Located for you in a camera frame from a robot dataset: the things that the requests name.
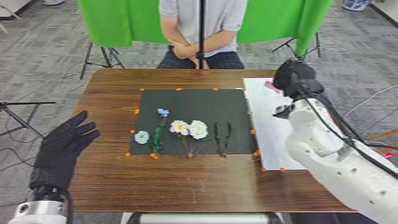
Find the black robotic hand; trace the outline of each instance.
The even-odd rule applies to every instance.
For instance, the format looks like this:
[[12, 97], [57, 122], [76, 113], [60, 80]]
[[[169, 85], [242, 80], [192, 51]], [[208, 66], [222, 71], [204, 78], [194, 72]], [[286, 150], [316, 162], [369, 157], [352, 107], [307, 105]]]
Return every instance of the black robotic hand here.
[[60, 190], [69, 188], [76, 158], [99, 137], [99, 131], [94, 130], [96, 123], [80, 126], [87, 115], [87, 111], [83, 111], [44, 137], [30, 175], [30, 189], [43, 186]]
[[274, 86], [284, 91], [284, 96], [291, 97], [293, 100], [298, 100], [302, 95], [316, 96], [325, 92], [316, 81], [314, 69], [297, 60], [288, 60], [279, 67]]

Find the light stand pole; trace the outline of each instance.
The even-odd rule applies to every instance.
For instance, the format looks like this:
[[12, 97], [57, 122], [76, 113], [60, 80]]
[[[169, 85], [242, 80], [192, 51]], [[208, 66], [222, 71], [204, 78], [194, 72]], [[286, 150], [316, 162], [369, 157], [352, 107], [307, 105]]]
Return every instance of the light stand pole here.
[[206, 16], [206, 0], [199, 0], [199, 52], [197, 52], [197, 59], [199, 59], [199, 69], [202, 69], [204, 65], [204, 16]]

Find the white paper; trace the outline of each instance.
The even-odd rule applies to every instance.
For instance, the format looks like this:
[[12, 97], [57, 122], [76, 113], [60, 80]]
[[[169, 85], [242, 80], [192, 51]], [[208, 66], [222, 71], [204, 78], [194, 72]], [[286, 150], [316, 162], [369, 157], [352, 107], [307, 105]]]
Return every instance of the white paper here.
[[290, 121], [272, 116], [277, 107], [291, 104], [291, 99], [274, 88], [272, 78], [252, 78], [243, 81], [263, 168], [266, 170], [306, 169], [290, 157], [284, 146], [291, 133]]

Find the green screen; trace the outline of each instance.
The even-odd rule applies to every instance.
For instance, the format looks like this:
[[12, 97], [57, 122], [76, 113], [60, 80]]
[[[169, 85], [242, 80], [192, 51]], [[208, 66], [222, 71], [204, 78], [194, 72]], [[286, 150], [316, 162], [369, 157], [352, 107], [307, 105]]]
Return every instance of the green screen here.
[[[249, 0], [240, 44], [295, 37], [297, 56], [302, 56], [330, 3], [332, 0]], [[96, 46], [130, 47], [131, 41], [167, 43], [160, 31], [158, 0], [78, 0], [78, 4]]]

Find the white flower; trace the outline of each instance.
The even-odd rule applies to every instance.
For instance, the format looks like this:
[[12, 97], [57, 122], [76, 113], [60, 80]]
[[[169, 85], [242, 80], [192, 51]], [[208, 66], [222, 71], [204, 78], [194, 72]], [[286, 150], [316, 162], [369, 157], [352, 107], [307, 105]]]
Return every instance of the white flower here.
[[208, 126], [201, 121], [192, 121], [192, 124], [188, 126], [190, 130], [190, 136], [194, 139], [202, 139], [208, 136]]
[[188, 124], [183, 121], [172, 121], [170, 132], [181, 133], [181, 135], [188, 135]]
[[149, 133], [146, 131], [140, 131], [137, 134], [135, 134], [135, 142], [140, 144], [140, 145], [146, 145], [147, 144], [147, 141], [149, 141]]

